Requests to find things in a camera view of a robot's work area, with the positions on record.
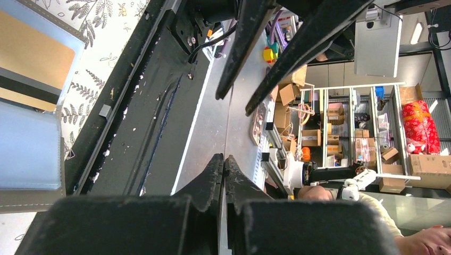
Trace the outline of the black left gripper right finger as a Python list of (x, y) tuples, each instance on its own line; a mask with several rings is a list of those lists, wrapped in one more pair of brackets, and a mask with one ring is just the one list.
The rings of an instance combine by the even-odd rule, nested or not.
[(273, 199), (232, 156), (224, 171), (233, 254), (399, 254), (381, 217), (362, 202)]

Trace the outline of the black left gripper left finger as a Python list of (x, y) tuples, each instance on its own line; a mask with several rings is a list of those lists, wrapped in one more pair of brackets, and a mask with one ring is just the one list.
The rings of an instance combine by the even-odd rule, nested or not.
[(224, 156), (172, 196), (71, 196), (28, 230), (17, 254), (218, 254)]

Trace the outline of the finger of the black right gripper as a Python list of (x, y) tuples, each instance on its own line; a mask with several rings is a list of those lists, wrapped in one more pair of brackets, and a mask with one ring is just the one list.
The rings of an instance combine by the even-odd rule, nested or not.
[(225, 98), (276, 8), (276, 1), (240, 2), (235, 37), (218, 83), (215, 99)]
[(246, 105), (246, 116), (257, 108), (287, 75), (308, 63), (330, 46), (333, 37), (346, 29), (372, 1), (323, 1), (306, 19), (287, 48), (264, 77)]

